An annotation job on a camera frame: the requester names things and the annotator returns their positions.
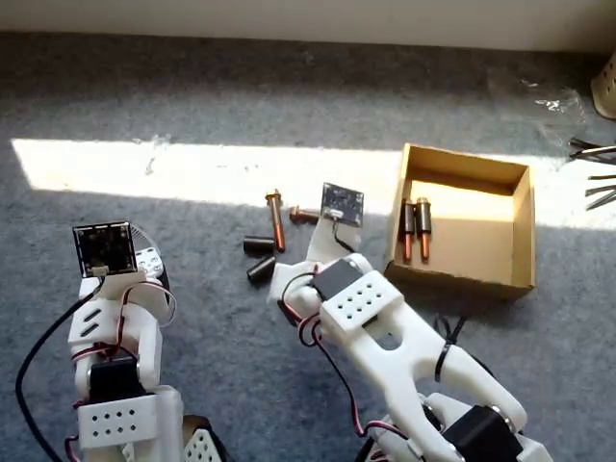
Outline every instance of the metal tool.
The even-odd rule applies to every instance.
[[[404,242],[404,263],[410,264],[413,255],[413,237],[415,235],[415,214],[410,199],[402,201],[402,239]]]
[[[417,199],[415,205],[415,220],[417,221],[417,236],[421,242],[422,262],[430,260],[430,235],[432,234],[432,215],[430,202],[425,197]]]
[[[588,179],[591,181],[592,180],[610,180],[614,178],[616,178],[616,175],[595,175],[595,176],[588,177]],[[603,193],[603,192],[608,192],[608,193],[603,195],[599,199],[595,200],[594,202],[591,202],[590,204],[588,204],[586,206],[587,211],[597,209],[605,204],[608,204],[616,200],[616,185],[607,185],[607,186],[599,186],[597,188],[590,188],[586,190],[586,197],[589,197],[596,193]]]
[[[310,223],[317,224],[321,216],[312,210],[300,209],[298,205],[295,205],[289,209],[289,219],[294,224]]]
[[[571,138],[569,145],[578,149],[569,155],[572,160],[584,160],[591,162],[599,162],[602,164],[616,165],[616,156],[602,157],[605,154],[616,154],[616,145],[601,146],[593,142]]]
[[[271,210],[271,224],[273,226],[273,238],[276,240],[276,250],[285,251],[285,233],[282,228],[282,217],[280,217],[280,206],[282,205],[281,195],[278,190],[273,190],[266,194],[266,201]]]

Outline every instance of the hole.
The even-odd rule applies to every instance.
[[[100,309],[96,308],[94,311],[92,311],[89,315],[87,315],[84,318],[84,322],[92,321],[96,317],[96,315],[98,315],[98,314],[100,314]]]
[[[378,339],[374,339],[374,341],[386,351],[394,351],[402,344],[402,341],[394,338],[392,334],[383,335]]]
[[[88,334],[91,334],[92,330],[94,330],[96,327],[98,327],[98,324],[95,322],[94,324],[92,324],[87,329],[84,329],[80,335],[82,337],[86,337]]]

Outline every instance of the cardboard box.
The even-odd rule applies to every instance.
[[[406,144],[391,216],[385,275],[519,298],[535,285],[530,167]],[[429,263],[415,238],[410,265],[399,238],[403,198],[431,203]]]

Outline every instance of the black circuit board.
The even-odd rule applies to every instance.
[[[321,215],[360,228],[364,219],[364,194],[323,183]]]
[[[137,271],[128,221],[76,226],[73,237],[82,277]]]

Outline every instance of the screw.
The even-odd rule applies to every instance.
[[[432,215],[430,203],[425,197],[417,199],[415,218],[417,220],[417,235],[422,241],[422,262],[430,260],[430,234],[432,234]]]
[[[294,207],[289,209],[289,219],[294,224],[317,224],[319,222],[319,218],[320,215],[317,212],[300,209],[298,205],[295,205]]]
[[[280,217],[280,205],[282,204],[280,197],[280,192],[278,190],[273,190],[266,194],[266,201],[271,211],[271,224],[273,226],[273,238],[276,240],[276,250],[284,252],[285,233],[282,229],[282,218]]]

